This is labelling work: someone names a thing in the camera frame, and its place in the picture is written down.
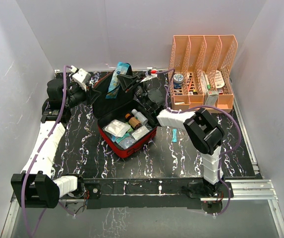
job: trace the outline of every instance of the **open case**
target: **open case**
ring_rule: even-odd
[[[120,87],[115,99],[106,99],[112,75],[113,72],[107,74],[94,85],[94,88],[100,91],[101,95],[92,105],[93,115],[98,119],[98,129],[103,139],[119,157],[126,158],[134,152],[140,150],[145,143],[156,135],[158,121],[153,118],[152,115],[148,113],[139,102],[134,100],[134,93],[132,91],[124,92]],[[131,66],[128,69],[127,75],[132,75]],[[111,140],[108,133],[105,132],[103,128],[114,119],[121,122],[126,122],[125,115],[127,113],[131,113],[133,109],[141,112],[148,119],[148,128],[150,131],[142,138],[137,140],[132,146],[127,149],[123,149],[116,142]]]

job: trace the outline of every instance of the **marble surface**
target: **marble surface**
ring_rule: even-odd
[[[92,72],[94,83],[107,72]],[[167,76],[162,75],[149,83],[150,88],[165,92]],[[230,113],[237,121],[234,110]],[[225,131],[222,151],[231,149],[237,142],[233,123],[224,115],[214,114]],[[177,142],[172,142],[172,128],[158,127],[157,135],[132,156],[119,158],[98,131],[91,106],[79,105],[72,109],[66,133],[56,152],[52,176],[67,173],[82,174],[85,179],[105,178],[200,178],[203,176],[202,159],[187,133],[177,130]],[[246,144],[223,157],[226,177],[255,177]]]

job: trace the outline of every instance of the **gray wall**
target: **gray wall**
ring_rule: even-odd
[[[284,1],[267,1],[232,79],[260,169],[273,181],[284,217]]]
[[[16,0],[54,69],[169,65],[173,35],[235,34],[242,45],[265,0]]]
[[[0,0],[0,234],[39,130],[46,82],[54,75],[15,0]]]

